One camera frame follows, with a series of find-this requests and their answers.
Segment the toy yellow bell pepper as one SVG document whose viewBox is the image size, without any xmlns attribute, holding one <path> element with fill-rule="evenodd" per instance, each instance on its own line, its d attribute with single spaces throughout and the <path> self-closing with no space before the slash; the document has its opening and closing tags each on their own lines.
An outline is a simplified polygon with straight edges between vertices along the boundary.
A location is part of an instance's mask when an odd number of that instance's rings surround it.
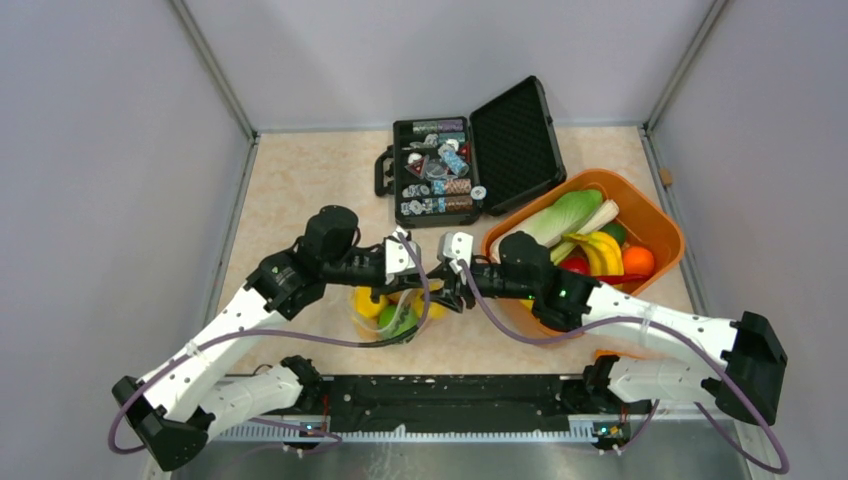
<svg viewBox="0 0 848 480">
<path fill-rule="evenodd" d="M 435 293 L 437 290 L 439 290 L 442 287 L 442 285 L 443 285 L 443 282 L 441 280 L 436 280 L 434 282 L 431 282 L 429 284 L 430 293 L 431 294 Z M 423 289 L 415 289 L 414 293 L 413 293 L 412 309 L 415 312 L 415 314 L 418 316 L 419 319 L 421 319 L 423 317 L 424 306 L 425 306 L 424 290 Z M 438 320 L 438 319 L 445 317 L 448 313 L 449 313 L 449 310 L 446 307 L 436 303 L 434 301 L 434 296 L 431 296 L 431 301 L 430 301 L 430 304 L 429 304 L 427 319 L 428 320 L 431 320 L 431 319 Z"/>
</svg>

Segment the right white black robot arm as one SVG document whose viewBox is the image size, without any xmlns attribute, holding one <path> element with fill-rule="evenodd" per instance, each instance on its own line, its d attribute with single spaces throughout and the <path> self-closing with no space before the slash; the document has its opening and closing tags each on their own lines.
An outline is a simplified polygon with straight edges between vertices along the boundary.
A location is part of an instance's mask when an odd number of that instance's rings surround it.
<svg viewBox="0 0 848 480">
<path fill-rule="evenodd" d="M 432 300 L 456 312 L 475 305 L 488 311 L 490 299 L 517 301 L 550 331 L 528 340 L 536 345 L 588 333 L 661 354 L 659 360 L 600 355 L 584 371 L 594 409 L 612 412 L 643 400 L 712 400 L 736 420 L 775 424 L 788 356 L 766 317 L 750 311 L 738 319 L 705 317 L 642 300 L 554 265 L 523 232 L 507 237 L 497 262 L 475 256 L 473 243 L 463 232 L 442 235 L 440 264 L 431 273 L 442 286 Z"/>
</svg>

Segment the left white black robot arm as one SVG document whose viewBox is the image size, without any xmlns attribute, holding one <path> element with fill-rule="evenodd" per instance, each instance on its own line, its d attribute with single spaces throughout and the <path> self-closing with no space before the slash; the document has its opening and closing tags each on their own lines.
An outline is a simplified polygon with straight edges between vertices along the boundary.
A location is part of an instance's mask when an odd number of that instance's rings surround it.
<svg viewBox="0 0 848 480">
<path fill-rule="evenodd" d="M 147 374 L 125 376 L 112 388 L 125 421 L 164 472 L 191 462 L 221 432 L 266 412 L 308 413 L 319 404 L 321 376 L 302 356 L 284 358 L 261 375 L 220 380 L 262 337 L 283 337 L 354 349 L 402 343 L 394 338 L 355 342 L 285 329 L 329 285 L 369 287 L 375 296 L 428 287 L 420 246 L 401 227 L 381 243 L 361 247 L 359 219 L 328 205 L 313 215 L 289 248 L 260 261 L 230 302 L 194 338 Z"/>
</svg>

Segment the clear zip top bag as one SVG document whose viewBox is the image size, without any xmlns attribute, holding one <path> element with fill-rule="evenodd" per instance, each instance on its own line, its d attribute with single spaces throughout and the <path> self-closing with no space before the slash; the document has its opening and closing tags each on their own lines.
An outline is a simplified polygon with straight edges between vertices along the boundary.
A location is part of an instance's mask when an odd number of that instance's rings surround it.
<svg viewBox="0 0 848 480">
<path fill-rule="evenodd" d="M 353 344 L 368 347 L 396 339 L 413 327 L 423 330 L 438 323 L 450 314 L 446 307 L 435 302 L 435 294 L 442 286 L 442 280 L 429 282 L 431 303 L 428 311 L 425 311 L 425 290 L 422 288 L 380 295 L 373 300 L 370 287 L 354 287 L 349 296 L 349 310 L 358 339 Z"/>
</svg>

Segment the toy green white cabbage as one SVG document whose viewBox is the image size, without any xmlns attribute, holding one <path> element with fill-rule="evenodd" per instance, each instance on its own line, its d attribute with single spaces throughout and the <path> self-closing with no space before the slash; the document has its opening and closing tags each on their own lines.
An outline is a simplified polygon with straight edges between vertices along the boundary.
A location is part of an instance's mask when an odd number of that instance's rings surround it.
<svg viewBox="0 0 848 480">
<path fill-rule="evenodd" d="M 582 227 L 603 201 L 603 194 L 596 189 L 566 193 L 550 206 L 533 213 L 498 237 L 491 245 L 490 257 L 498 260 L 502 241 L 516 232 L 526 233 L 540 245 L 553 247 L 564 234 L 574 233 Z"/>
</svg>

